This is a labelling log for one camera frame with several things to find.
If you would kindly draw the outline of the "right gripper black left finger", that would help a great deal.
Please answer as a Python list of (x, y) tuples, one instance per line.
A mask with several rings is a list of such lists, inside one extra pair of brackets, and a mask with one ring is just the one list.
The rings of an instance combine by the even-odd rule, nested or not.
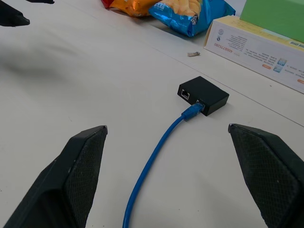
[(98, 185), (108, 130), (101, 125), (71, 137), (38, 175), (6, 228), (84, 228)]

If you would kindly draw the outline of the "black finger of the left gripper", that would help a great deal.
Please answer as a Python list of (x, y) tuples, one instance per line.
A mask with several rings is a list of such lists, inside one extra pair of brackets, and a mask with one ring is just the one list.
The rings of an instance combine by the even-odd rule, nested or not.
[(20, 27), (30, 24), (30, 20), (23, 13), (0, 1), (0, 25), (3, 27)]

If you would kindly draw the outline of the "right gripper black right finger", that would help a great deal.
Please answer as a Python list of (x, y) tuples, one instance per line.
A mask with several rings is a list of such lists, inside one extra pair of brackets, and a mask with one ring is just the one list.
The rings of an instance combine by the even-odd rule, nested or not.
[(269, 228), (304, 226), (304, 162), (277, 135), (228, 127), (245, 184)]

